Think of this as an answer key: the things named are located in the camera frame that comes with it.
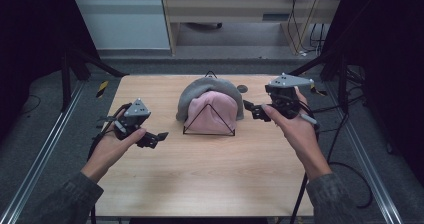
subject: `person's right hand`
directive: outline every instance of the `person's right hand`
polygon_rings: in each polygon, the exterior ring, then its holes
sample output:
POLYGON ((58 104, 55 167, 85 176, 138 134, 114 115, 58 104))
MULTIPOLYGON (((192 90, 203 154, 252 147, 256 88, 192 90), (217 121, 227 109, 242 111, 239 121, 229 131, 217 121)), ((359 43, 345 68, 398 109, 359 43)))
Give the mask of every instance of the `person's right hand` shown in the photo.
MULTIPOLYGON (((300 101, 307 103, 306 98, 297 87, 296 94, 300 101)), ((331 173, 331 169, 318 146, 315 130, 311 123, 299 115, 293 119, 287 119, 275 108, 268 105, 262 105, 262 109, 283 131, 287 141, 302 162, 309 180, 331 173)))

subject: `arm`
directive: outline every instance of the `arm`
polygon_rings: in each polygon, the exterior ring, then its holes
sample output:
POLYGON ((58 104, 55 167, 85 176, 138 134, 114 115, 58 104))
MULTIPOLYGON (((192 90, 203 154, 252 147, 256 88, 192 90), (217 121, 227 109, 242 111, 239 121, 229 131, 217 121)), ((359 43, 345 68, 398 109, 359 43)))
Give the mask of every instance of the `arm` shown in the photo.
POLYGON ((106 132, 81 172, 38 203, 29 212, 28 223, 85 224, 90 210, 103 193, 98 181, 145 133, 145 129, 139 129, 121 141, 113 131, 106 132))
MULTIPOLYGON (((306 103, 297 88, 296 92, 299 100, 306 103)), ((299 116, 289 120, 268 105, 262 108, 281 128, 305 168, 309 179, 306 190, 314 206, 315 223, 362 223, 348 191, 324 158, 313 126, 299 116)))

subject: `pink hat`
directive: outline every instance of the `pink hat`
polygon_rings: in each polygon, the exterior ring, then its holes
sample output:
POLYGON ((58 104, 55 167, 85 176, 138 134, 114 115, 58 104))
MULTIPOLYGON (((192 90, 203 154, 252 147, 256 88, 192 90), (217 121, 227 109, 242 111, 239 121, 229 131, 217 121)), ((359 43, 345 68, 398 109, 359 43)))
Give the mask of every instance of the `pink hat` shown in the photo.
POLYGON ((208 91, 191 100, 184 126, 202 134, 230 134, 237 126, 237 109, 232 97, 208 91))

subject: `gray floor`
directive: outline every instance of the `gray floor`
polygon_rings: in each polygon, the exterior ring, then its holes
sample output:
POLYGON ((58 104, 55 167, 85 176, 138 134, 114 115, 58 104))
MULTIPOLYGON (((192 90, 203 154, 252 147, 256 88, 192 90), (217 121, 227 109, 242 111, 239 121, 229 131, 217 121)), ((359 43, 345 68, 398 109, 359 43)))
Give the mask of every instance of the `gray floor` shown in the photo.
MULTIPOLYGON (((204 75, 212 70, 219 74, 280 74, 290 72, 315 57, 310 52, 306 57, 293 55, 285 41, 282 30, 276 25, 253 25, 224 23, 221 29, 197 24, 183 25, 175 56, 150 55, 138 59, 110 58, 105 62, 118 70, 131 74, 198 74, 204 75)), ((113 100, 119 78, 107 75, 104 71, 89 66, 92 77, 88 82, 80 83, 73 80, 74 87, 81 88, 81 98, 75 105, 72 115, 63 129, 51 154, 43 166, 37 182, 29 189, 23 202, 26 206, 22 215, 26 215, 27 207, 35 205, 49 191, 57 188, 70 175, 80 170, 84 165, 91 138, 100 130, 97 119, 106 115, 113 100), (109 85, 102 98, 95 95, 102 81, 108 80, 109 85)), ((337 87, 335 81, 320 82, 321 66, 309 70, 306 75, 316 81, 319 90, 331 92, 337 87)), ((331 95, 320 96, 303 90, 312 109, 334 105, 331 95)), ((55 72, 35 81, 23 107, 23 114, 14 123, 14 129, 1 145, 0 172, 0 210, 12 203, 37 154, 49 137, 50 130, 60 117, 61 83, 60 73, 55 72)), ((361 95, 355 89, 350 97, 361 95)), ((383 187, 389 194, 395 210, 403 223, 424 223, 424 190, 416 181, 401 156, 386 152, 385 139, 376 125, 369 110, 361 102, 352 104, 349 108, 350 124, 374 164, 383 187)), ((341 116, 337 110, 317 114, 321 122, 320 145, 324 153, 334 138, 334 130, 340 123, 341 116)), ((333 161, 340 161, 361 171, 357 153, 350 138, 349 126, 342 128, 332 156, 333 161)), ((343 167, 333 166, 345 181, 352 197, 359 205, 366 202, 368 189, 361 179, 343 167)), ((397 223, 387 222, 382 210, 384 203, 374 199, 372 204, 361 210, 361 215, 367 223, 397 223)))

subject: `wooden table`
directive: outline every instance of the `wooden table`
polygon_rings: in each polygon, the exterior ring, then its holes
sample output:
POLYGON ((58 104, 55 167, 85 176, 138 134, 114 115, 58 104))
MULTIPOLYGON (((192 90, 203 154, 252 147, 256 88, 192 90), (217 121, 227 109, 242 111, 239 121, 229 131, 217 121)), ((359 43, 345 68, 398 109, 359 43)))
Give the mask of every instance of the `wooden table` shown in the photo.
MULTIPOLYGON (((132 146, 99 185, 102 217, 290 216, 304 169, 274 123, 237 122, 235 136, 183 135, 175 119, 182 91, 202 76, 123 77, 110 109, 140 97, 152 112, 143 127, 169 132, 155 149, 132 146)), ((243 99, 269 103, 264 85, 275 76, 218 75, 246 85, 243 99)), ((307 194, 300 216, 312 216, 307 194)))

